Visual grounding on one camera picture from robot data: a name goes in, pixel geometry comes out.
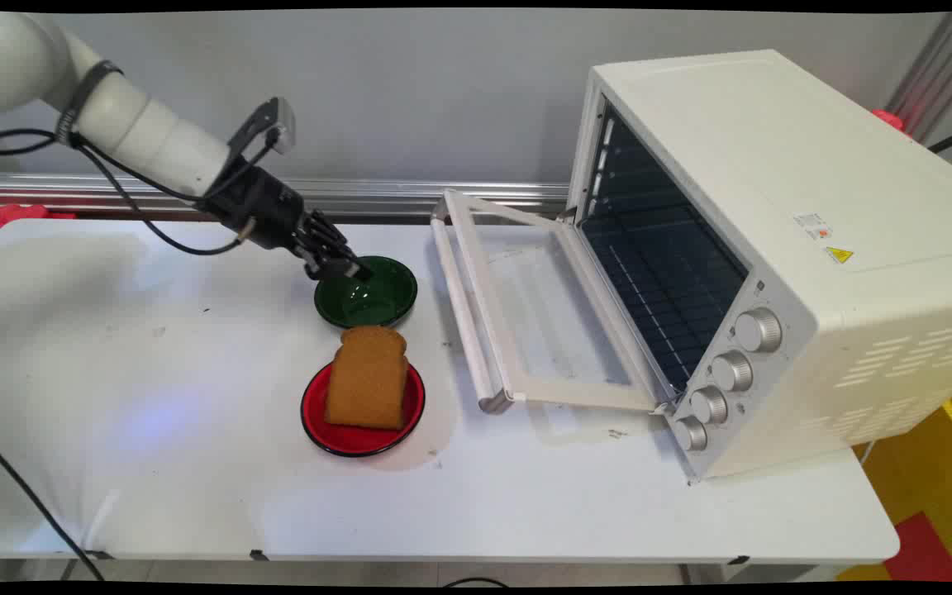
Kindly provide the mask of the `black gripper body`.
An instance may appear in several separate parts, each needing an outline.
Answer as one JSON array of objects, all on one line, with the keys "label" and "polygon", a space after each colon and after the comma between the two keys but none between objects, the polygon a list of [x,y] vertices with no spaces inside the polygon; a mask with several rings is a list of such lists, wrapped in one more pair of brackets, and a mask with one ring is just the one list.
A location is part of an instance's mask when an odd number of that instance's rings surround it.
[{"label": "black gripper body", "polygon": [[243,240],[266,250],[312,249],[306,229],[302,196],[261,167],[231,167],[223,176],[226,186],[202,197],[202,211],[237,235],[254,220]]}]

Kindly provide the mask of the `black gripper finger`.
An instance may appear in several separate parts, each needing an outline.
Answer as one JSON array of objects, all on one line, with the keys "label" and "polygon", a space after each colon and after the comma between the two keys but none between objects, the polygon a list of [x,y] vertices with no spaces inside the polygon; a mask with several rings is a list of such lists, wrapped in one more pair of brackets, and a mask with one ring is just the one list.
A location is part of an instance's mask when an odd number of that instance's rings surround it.
[{"label": "black gripper finger", "polygon": [[293,253],[303,260],[303,271],[313,281],[330,278],[358,279],[365,283],[374,272],[359,261],[341,235],[326,235],[321,232],[295,232]]},{"label": "black gripper finger", "polygon": [[347,238],[318,210],[306,214],[306,261],[312,270],[359,270]]}]

